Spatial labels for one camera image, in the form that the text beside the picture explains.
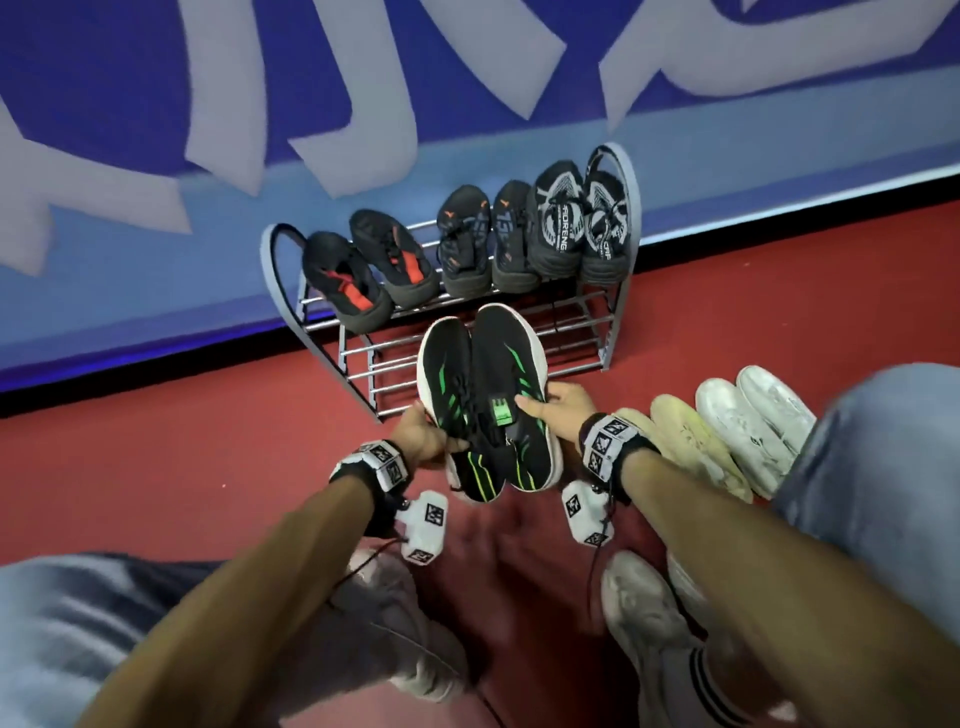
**black and white sneaker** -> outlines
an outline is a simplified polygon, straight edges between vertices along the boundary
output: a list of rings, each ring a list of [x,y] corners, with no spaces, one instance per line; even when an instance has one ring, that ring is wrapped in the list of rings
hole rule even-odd
[[[596,170],[584,183],[587,200],[587,245],[580,262],[580,280],[611,286],[631,274],[627,228],[627,196],[609,172]]]
[[[530,185],[510,180],[493,201],[493,285],[504,293],[529,293],[540,276],[527,259],[527,195]]]
[[[492,442],[490,423],[481,424],[472,357],[470,337],[460,319],[446,316],[435,321],[420,342],[417,392],[437,427],[470,443],[466,452],[446,457],[450,488],[467,500],[487,503],[503,491],[504,478],[497,474],[495,463],[510,457],[513,450],[505,442]]]
[[[353,245],[383,275],[383,286],[400,308],[416,308],[440,294],[440,275],[423,248],[390,215],[359,209],[350,216]]]
[[[394,313],[394,302],[380,286],[367,261],[336,232],[303,236],[291,225],[277,225],[303,248],[303,275],[333,306],[340,323],[353,333],[370,333]]]
[[[490,201],[483,190],[472,184],[457,187],[437,213],[437,227],[446,292],[471,299],[490,290]]]
[[[472,377],[477,406],[509,450],[496,460],[499,474],[525,492],[555,485],[564,469],[557,437],[542,420],[520,410],[515,395],[545,401],[547,362],[526,319],[503,303],[477,312]]]
[[[530,262],[549,279],[577,275],[583,255],[586,219],[583,179],[570,160],[552,164],[527,195],[527,248]]]

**hand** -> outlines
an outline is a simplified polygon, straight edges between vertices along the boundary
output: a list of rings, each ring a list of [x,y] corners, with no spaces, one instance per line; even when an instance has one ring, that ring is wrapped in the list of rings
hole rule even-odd
[[[557,437],[568,440],[580,450],[580,427],[597,411],[587,390],[579,384],[551,381],[546,385],[548,401],[531,400],[517,395],[516,406],[554,431]]]
[[[420,400],[407,407],[390,439],[400,448],[407,465],[413,469],[445,452],[461,452],[470,447],[466,440],[447,437],[443,430],[430,424]]]

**pant leg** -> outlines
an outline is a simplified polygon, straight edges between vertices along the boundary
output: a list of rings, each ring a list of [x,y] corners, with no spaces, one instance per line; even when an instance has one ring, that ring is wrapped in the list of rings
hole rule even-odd
[[[32,559],[0,569],[0,723],[68,728],[133,647],[218,563],[119,554]],[[351,579],[279,661],[264,723],[341,692],[416,672],[419,654],[369,627],[417,636],[422,617],[397,583]]]
[[[960,369],[911,364],[850,390],[773,508],[960,643]]]

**metal shoe rack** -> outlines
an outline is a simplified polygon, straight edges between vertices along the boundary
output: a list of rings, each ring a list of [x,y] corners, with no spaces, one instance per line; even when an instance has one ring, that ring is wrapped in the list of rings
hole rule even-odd
[[[636,251],[640,242],[640,191],[636,181],[634,166],[626,151],[615,142],[608,142],[593,150],[588,161],[587,171],[604,167],[615,174],[623,183],[627,194],[627,220],[630,226],[628,243],[630,246],[630,270],[634,269]],[[443,292],[427,305],[406,311],[396,311],[391,323],[371,337],[368,334],[353,334],[347,331],[336,319],[332,308],[324,298],[306,282],[303,273],[297,284],[297,298],[291,304],[280,281],[276,266],[276,242],[278,236],[272,235],[274,226],[264,231],[260,244],[260,264],[263,267],[264,280],[271,298],[286,325],[298,336],[303,345],[329,369],[345,387],[366,405],[377,420],[398,414],[410,406],[417,396],[417,352],[419,341],[433,321],[455,311],[467,324],[472,326],[472,316],[483,303],[491,299],[511,302],[493,288],[481,298],[464,299],[450,297]],[[439,235],[436,221],[416,223],[408,227],[415,236],[425,233]],[[430,255],[436,255],[440,241],[433,239],[421,243]],[[570,282],[567,295],[558,293],[553,283],[545,282],[537,291],[525,297],[514,299],[528,300],[541,292],[546,295],[562,296],[550,303],[536,303],[522,306],[517,310],[528,320],[546,314],[552,314],[552,321],[534,326],[547,354],[550,378],[571,375],[591,369],[607,371],[610,368],[617,335],[627,307],[630,292],[630,278],[611,289],[588,289],[583,284]],[[338,330],[336,347],[332,343],[323,344],[319,339],[325,332]],[[414,332],[397,329],[413,329]],[[578,332],[586,334],[578,338]],[[554,364],[551,356],[576,355],[571,363]]]

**black wrist strap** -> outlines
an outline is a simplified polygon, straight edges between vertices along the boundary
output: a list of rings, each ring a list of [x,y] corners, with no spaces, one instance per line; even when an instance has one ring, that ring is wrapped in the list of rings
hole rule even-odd
[[[618,500],[629,502],[620,472],[631,452],[660,450],[626,420],[615,415],[597,412],[580,427],[580,450],[584,466],[596,485],[600,485]]]
[[[413,472],[400,448],[390,440],[364,443],[337,463],[330,480],[344,475],[353,475],[360,480],[373,497],[373,516],[364,535],[389,536],[396,512],[403,505],[403,493],[413,480]]]

